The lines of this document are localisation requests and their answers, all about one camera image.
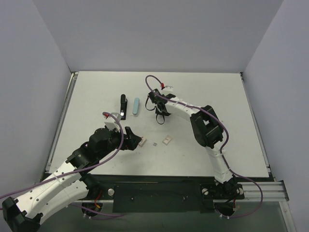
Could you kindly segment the light blue white stapler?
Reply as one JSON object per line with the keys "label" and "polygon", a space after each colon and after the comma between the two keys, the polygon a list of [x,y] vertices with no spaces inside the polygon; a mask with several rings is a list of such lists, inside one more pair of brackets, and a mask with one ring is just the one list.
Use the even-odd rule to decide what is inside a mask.
{"label": "light blue white stapler", "polygon": [[135,98],[133,101],[133,107],[132,107],[132,116],[138,116],[139,114],[139,107],[140,107],[140,99]]}

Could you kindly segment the beige staple box tray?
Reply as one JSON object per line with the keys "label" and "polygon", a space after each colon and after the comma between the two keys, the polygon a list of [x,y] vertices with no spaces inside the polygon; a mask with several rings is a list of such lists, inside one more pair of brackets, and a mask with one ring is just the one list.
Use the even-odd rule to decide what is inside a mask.
{"label": "beige staple box tray", "polygon": [[171,142],[172,139],[173,139],[172,136],[168,135],[168,136],[162,141],[162,143],[163,143],[164,145],[168,145],[168,144]]}

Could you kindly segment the staple box with red label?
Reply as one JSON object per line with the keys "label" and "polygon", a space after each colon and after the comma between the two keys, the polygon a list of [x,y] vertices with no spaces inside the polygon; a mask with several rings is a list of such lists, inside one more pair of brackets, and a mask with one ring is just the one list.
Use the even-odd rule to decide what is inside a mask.
{"label": "staple box with red label", "polygon": [[142,137],[142,138],[141,138],[141,141],[140,141],[139,144],[138,144],[138,146],[139,146],[139,147],[143,147],[144,144],[146,143],[146,141],[147,141],[147,138]]}

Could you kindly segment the black stapler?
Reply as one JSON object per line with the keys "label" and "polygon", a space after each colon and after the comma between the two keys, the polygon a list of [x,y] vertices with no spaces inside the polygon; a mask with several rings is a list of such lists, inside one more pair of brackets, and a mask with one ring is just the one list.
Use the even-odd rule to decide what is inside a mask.
{"label": "black stapler", "polygon": [[127,98],[125,94],[121,95],[120,98],[120,116],[121,120],[126,119],[126,110],[127,110]]}

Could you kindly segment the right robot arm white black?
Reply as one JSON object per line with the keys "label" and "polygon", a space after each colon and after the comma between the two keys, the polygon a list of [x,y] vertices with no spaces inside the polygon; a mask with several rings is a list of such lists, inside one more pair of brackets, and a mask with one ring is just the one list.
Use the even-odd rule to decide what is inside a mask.
{"label": "right robot arm white black", "polygon": [[233,192],[233,186],[229,183],[230,175],[222,156],[215,144],[223,140],[223,129],[218,123],[218,118],[211,106],[201,109],[190,106],[173,94],[160,95],[155,89],[148,93],[148,100],[154,105],[155,113],[163,117],[177,115],[191,123],[195,140],[204,147],[210,157],[214,178],[217,182],[216,193],[222,198],[228,197]]}

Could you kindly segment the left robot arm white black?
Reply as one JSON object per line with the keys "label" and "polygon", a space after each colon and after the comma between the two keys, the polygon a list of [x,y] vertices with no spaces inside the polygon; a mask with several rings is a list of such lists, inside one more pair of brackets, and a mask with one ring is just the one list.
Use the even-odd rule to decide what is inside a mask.
{"label": "left robot arm white black", "polygon": [[87,197],[99,194],[99,183],[89,173],[115,150],[135,150],[142,138],[130,127],[125,131],[97,129],[61,166],[38,186],[2,202],[4,220],[14,232],[36,232],[53,214]]}

